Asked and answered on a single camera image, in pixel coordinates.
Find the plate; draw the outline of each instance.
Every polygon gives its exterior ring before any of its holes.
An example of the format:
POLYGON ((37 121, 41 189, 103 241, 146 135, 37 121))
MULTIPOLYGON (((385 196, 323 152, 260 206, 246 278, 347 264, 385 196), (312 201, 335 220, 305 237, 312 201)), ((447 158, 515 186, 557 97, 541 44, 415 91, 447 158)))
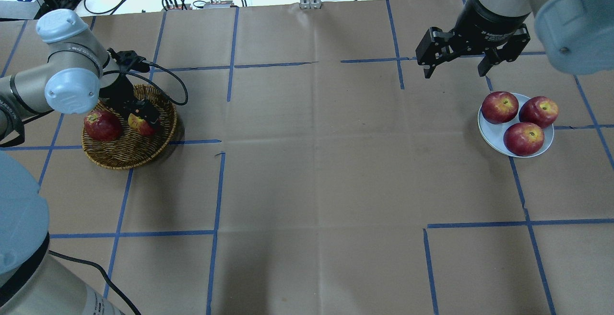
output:
MULTIPOLYGON (((516 97, 516 99, 518 99, 519 108, 522 108, 522 105, 524 105, 524 103, 526 103, 530 99, 529 97, 524 96, 522 94, 513 93, 513 95, 516 97)), ((480 110, 478 110, 478 129, 480 129, 480 134, 482 134, 482 138, 484 138, 485 142, 491 145, 493 149, 499 151, 504 155, 514 156, 516 158, 531 158, 533 156, 538 156, 544 153, 550 147, 552 141, 555 139, 555 127, 554 125, 549 125, 548 127, 543 129, 543 146, 541 149, 539 149, 539 151, 528 156, 519 156, 513 154, 507 149, 507 147, 505 147, 505 144, 503 143, 503 135, 511 125, 514 125, 518 122, 520 122, 520 120, 518 119, 518 115, 516 115, 516 117, 514 117, 512 121, 494 125, 487 121, 484 116, 482 116, 482 106, 480 106, 480 110)))

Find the robotic arm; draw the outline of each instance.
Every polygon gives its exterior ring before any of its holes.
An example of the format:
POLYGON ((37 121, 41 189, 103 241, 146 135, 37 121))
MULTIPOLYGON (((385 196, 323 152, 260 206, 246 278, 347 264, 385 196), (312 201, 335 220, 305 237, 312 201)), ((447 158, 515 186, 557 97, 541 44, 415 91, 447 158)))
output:
POLYGON ((569 74, 614 69, 614 0, 467 0, 452 30, 431 27, 416 49, 427 79, 436 66, 484 55, 480 76, 513 62, 531 36, 523 23, 533 12, 535 31, 551 64, 569 74))
POLYGON ((36 31, 50 47, 47 64, 0 79, 0 140, 17 131, 20 136, 3 147, 24 141, 22 120, 57 110, 85 114, 98 99, 119 114, 136 114, 152 127, 159 112, 149 101, 134 97, 129 70, 149 71, 134 51, 105 50, 79 16, 68 9, 51 11, 36 31))

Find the red apple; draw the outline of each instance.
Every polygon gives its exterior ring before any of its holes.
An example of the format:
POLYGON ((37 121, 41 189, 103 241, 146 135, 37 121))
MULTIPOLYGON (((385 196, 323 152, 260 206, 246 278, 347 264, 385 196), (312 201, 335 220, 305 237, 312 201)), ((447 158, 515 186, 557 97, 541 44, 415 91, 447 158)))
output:
POLYGON ((518 99, 505 91, 493 92, 482 103, 482 116, 492 124, 512 121, 518 113, 518 99))
POLYGON ((134 129, 136 133, 139 133, 143 136, 154 135, 158 130, 152 127, 149 122, 144 120, 141 117, 136 116, 135 114, 130 114, 128 116, 128 125, 130 128, 134 129))
POLYGON ((123 132, 119 118, 106 110, 92 110, 83 123, 85 132, 94 140, 112 141, 123 132))
POLYGON ((503 135, 503 143, 515 155, 528 156, 543 146, 543 130, 535 123, 520 122, 511 125, 503 135))
POLYGON ((520 122, 531 122, 540 128, 545 128, 555 122, 559 117, 559 106, 544 96, 529 99, 520 109, 520 122))

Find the brown basket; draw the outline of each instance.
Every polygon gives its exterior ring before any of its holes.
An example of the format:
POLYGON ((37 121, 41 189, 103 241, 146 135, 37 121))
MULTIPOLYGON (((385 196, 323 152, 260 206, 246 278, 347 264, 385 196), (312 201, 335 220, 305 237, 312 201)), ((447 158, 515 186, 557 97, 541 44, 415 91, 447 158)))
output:
POLYGON ((81 133, 81 146, 94 164, 107 169, 125 170, 141 166, 158 156, 167 147, 177 128, 177 109, 159 90, 149 85, 135 85, 134 96, 149 99, 160 112, 162 128, 151 136, 141 136, 114 110, 98 102, 95 109, 107 110, 120 118, 123 133, 113 141, 93 140, 81 133))

